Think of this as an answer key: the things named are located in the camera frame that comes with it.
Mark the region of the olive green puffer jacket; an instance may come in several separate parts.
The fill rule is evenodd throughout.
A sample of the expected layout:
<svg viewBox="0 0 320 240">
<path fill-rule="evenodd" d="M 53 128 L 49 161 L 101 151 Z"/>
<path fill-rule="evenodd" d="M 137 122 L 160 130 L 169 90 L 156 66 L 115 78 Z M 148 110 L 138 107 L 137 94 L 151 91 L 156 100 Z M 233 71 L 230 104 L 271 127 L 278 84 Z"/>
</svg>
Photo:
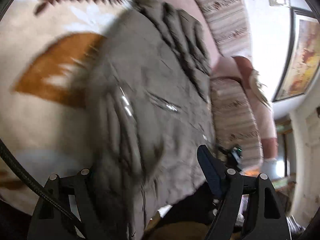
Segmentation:
<svg viewBox="0 0 320 240">
<path fill-rule="evenodd" d="M 134 0 L 106 36 L 86 88 L 91 198 L 107 239 L 141 239 L 160 207 L 204 182 L 209 55 L 200 22 L 163 0 Z"/>
</svg>

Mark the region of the striped floral cushion at right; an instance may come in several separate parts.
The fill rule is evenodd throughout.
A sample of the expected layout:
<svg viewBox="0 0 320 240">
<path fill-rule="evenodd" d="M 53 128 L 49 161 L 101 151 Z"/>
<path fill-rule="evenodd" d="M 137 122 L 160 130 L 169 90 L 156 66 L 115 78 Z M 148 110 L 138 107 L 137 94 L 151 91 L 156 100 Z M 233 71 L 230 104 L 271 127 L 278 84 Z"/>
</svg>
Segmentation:
<svg viewBox="0 0 320 240">
<path fill-rule="evenodd" d="M 244 89 L 232 79 L 210 82 L 213 125 L 216 143 L 226 149 L 239 145 L 242 149 L 240 168 L 259 168 L 263 149 L 257 123 Z"/>
</svg>

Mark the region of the pink brown pillow at corner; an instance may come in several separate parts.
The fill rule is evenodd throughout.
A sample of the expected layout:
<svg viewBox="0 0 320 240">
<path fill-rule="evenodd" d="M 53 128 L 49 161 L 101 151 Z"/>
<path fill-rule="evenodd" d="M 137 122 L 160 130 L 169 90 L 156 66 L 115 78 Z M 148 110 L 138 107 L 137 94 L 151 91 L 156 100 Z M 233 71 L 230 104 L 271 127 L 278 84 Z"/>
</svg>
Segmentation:
<svg viewBox="0 0 320 240">
<path fill-rule="evenodd" d="M 242 56 L 235 56 L 233 59 L 242 76 L 242 84 L 257 123 L 264 159 L 276 159 L 278 156 L 276 124 L 271 103 L 264 95 L 263 84 L 259 81 L 259 72 L 253 68 L 249 59 Z"/>
</svg>

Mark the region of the pink quilted pillow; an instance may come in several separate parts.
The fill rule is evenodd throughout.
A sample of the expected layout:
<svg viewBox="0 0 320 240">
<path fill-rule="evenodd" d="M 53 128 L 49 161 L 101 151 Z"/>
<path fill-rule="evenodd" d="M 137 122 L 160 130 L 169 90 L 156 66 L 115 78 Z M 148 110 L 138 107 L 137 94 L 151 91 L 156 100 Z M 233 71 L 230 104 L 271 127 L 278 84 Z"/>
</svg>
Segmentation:
<svg viewBox="0 0 320 240">
<path fill-rule="evenodd" d="M 236 81 L 240 81 L 241 74 L 239 72 L 235 59 L 233 59 L 232 57 L 223 57 L 218 52 L 214 39 L 208 28 L 208 24 L 204 19 L 204 16 L 195 0 L 164 1 L 170 3 L 177 9 L 183 9 L 201 23 L 203 28 L 203 39 L 209 54 L 210 66 L 212 69 L 210 79 L 233 79 Z"/>
</svg>

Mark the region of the striped floral pillow at top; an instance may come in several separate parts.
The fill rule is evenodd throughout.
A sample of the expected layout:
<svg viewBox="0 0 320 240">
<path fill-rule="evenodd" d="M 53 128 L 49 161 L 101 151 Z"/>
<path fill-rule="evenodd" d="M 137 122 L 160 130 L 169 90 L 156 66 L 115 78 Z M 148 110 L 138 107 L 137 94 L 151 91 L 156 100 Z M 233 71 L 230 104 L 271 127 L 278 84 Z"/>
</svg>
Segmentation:
<svg viewBox="0 0 320 240">
<path fill-rule="evenodd" d="M 195 0 L 223 56 L 252 58 L 244 0 Z"/>
</svg>

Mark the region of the leaf pattern fleece blanket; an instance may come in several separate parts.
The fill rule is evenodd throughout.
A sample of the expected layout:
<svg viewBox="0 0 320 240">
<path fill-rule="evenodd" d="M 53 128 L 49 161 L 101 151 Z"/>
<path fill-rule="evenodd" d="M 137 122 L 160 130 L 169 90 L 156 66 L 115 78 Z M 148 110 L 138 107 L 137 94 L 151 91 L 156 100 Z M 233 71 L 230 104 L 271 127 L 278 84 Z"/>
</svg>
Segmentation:
<svg viewBox="0 0 320 240">
<path fill-rule="evenodd" d="M 1 18 L 1 140 L 40 183 L 92 163 L 85 92 L 131 0 L 13 0 Z"/>
</svg>

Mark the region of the framed painting on wall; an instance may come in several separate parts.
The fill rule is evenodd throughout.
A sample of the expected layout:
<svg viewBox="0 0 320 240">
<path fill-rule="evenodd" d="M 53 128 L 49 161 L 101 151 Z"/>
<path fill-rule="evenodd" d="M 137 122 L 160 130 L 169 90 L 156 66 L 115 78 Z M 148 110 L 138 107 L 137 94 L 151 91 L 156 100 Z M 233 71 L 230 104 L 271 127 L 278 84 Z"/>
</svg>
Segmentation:
<svg viewBox="0 0 320 240">
<path fill-rule="evenodd" d="M 290 16 L 288 54 L 273 102 L 305 94 L 319 70 L 319 21 L 312 12 L 295 7 Z"/>
</svg>

